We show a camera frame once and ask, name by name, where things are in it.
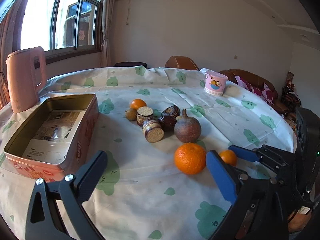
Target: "wall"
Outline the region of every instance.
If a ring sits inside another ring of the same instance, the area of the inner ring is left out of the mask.
[[[60,60],[46,66],[48,79],[62,74],[98,68],[101,66],[101,53],[92,53]],[[41,81],[40,68],[36,69],[36,81]]]
[[[292,41],[241,0],[117,1],[110,34],[112,62],[163,67],[170,56],[191,57],[199,68],[241,68],[284,85]]]
[[[320,51],[294,43],[290,72],[301,106],[320,116]]]

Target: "small orange fruit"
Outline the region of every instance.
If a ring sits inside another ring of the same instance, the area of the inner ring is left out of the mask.
[[[194,175],[202,171],[205,164],[206,151],[195,143],[185,143],[174,153],[174,163],[185,174]]]
[[[224,150],[219,153],[219,156],[226,164],[230,164],[231,166],[237,165],[237,155],[233,151]]]
[[[143,106],[147,106],[147,104],[142,99],[135,99],[130,104],[130,108],[133,108],[136,110],[138,110],[138,108],[143,107]]]

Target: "fruit stem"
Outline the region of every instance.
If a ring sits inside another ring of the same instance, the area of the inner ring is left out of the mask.
[[[186,109],[183,109],[183,110],[182,110],[182,117],[188,117],[188,116],[187,116],[187,110],[186,110]]]

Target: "pink electric kettle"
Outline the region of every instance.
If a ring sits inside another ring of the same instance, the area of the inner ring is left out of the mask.
[[[39,57],[41,83],[36,85],[35,57]],[[47,83],[45,55],[41,47],[17,50],[8,55],[7,77],[11,106],[20,113],[39,101],[38,91]]]

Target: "window frame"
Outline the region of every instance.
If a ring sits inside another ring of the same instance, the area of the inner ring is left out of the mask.
[[[93,43],[94,45],[78,45],[78,27],[80,23],[81,16],[81,8],[83,1],[87,1],[92,5],[95,5],[95,13],[94,13],[94,25],[93,25]],[[21,40],[21,29],[22,22],[24,18],[25,8],[28,0],[25,0],[22,6],[22,13],[20,18],[17,19],[16,23],[19,23],[19,27],[16,28],[16,42],[14,42],[15,48],[14,50],[20,49],[20,40]],[[76,11],[76,20],[75,20],[75,28],[74,28],[74,36],[75,36],[75,46],[67,47],[67,48],[55,48],[55,32],[56,32],[56,24],[57,24],[57,15],[59,8],[60,0],[54,1],[54,6],[52,10],[51,16],[51,24],[50,24],[50,50],[45,51],[46,56],[46,64],[50,64],[62,59],[66,59],[69,57],[76,57],[79,55],[85,55],[90,53],[100,52],[101,45],[101,20],[102,20],[102,1],[101,0],[78,0],[77,3],[77,11]]]

